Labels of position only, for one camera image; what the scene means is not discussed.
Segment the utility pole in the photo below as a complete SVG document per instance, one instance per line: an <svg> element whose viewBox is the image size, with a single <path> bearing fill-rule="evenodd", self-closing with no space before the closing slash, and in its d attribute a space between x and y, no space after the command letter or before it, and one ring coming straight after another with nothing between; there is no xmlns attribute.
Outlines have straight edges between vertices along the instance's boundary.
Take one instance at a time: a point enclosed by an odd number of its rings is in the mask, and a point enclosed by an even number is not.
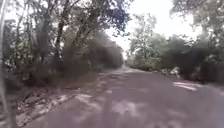
<svg viewBox="0 0 224 128"><path fill-rule="evenodd" d="M6 88L3 78L3 28L4 14L9 0L0 0L0 128L16 128L15 117L12 114L10 102L7 100Z"/></svg>

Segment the leafy tree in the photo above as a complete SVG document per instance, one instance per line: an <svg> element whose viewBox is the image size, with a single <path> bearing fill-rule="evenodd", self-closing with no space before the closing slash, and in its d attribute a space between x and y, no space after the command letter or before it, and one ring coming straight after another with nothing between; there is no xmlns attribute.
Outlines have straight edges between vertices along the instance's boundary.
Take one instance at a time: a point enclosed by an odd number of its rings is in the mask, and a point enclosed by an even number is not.
<svg viewBox="0 0 224 128"><path fill-rule="evenodd" d="M156 18L150 14L135 15L138 27L130 38L130 53L134 56L135 67L148 70L157 68L162 46L166 44L164 36L154 33Z"/></svg>

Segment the white sky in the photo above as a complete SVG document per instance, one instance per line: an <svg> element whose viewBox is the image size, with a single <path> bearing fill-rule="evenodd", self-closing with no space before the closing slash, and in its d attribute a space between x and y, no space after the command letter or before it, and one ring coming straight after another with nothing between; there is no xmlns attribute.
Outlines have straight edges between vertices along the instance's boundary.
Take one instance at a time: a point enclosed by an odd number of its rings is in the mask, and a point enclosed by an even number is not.
<svg viewBox="0 0 224 128"><path fill-rule="evenodd" d="M184 20L182 17L170 18L170 9L172 8L172 0L134 0L130 7L130 13L143 14L150 13L157 18L157 24L155 32L164 34L166 37L173 34L185 34L187 36L195 38L200 32L200 29L193 32L190 24L193 23L192 16L186 17ZM135 28L135 22L130 21L127 26L127 31L132 32ZM113 37L112 31L107 31L111 39L116 41L124 50L129 49L129 41L127 37Z"/></svg>

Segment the paved road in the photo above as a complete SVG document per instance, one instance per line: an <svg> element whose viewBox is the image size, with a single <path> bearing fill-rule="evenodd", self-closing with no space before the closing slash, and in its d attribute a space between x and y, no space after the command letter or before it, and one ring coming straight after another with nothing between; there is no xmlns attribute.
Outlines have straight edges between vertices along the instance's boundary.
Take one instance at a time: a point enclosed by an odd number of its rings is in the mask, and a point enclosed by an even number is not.
<svg viewBox="0 0 224 128"><path fill-rule="evenodd" d="M224 128L224 96L158 73L115 71L25 128Z"/></svg>

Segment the vegetation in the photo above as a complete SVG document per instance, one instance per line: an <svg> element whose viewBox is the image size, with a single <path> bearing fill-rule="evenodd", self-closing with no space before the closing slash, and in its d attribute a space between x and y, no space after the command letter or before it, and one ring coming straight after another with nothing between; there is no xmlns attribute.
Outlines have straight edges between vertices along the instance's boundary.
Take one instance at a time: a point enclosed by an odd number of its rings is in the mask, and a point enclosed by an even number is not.
<svg viewBox="0 0 224 128"><path fill-rule="evenodd" d="M3 33L7 87L13 80L40 86L62 76L121 66L121 50L104 30L124 33L130 2L12 0L8 10L18 18L6 20Z"/></svg>
<svg viewBox="0 0 224 128"><path fill-rule="evenodd" d="M205 9L213 8L217 4L216 2L199 2L195 3L195 6L192 5L193 7L186 7L183 0L174 1L175 6L171 10L172 13L184 14L182 16L191 13L194 16L194 24L203 27L202 34L198 35L196 40L189 39L184 35L173 35L166 39L153 32L156 23L153 16L136 16L139 27L136 28L130 40L128 65L147 71L178 69L178 74L185 79L203 83L223 82L223 23L220 21L221 17L213 17L214 15L210 14L211 10Z"/></svg>

